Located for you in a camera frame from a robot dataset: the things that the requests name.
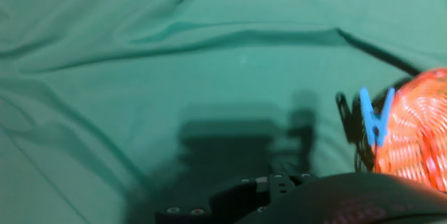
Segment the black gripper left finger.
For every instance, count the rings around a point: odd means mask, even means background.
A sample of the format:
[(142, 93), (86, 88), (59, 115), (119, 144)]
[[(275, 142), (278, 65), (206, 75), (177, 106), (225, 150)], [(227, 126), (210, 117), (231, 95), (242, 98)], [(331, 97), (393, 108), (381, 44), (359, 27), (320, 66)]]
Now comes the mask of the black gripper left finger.
[(156, 224), (232, 224), (267, 206), (295, 188), (284, 173), (266, 177), (236, 177), (189, 193), (155, 213)]

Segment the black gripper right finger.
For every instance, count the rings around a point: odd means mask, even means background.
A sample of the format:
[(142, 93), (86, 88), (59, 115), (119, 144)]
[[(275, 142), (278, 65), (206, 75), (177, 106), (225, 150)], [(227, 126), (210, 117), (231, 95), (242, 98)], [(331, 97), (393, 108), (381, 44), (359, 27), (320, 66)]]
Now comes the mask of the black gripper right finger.
[(309, 183), (318, 179), (318, 176), (310, 173), (301, 173), (294, 176), (294, 184), (296, 186)]

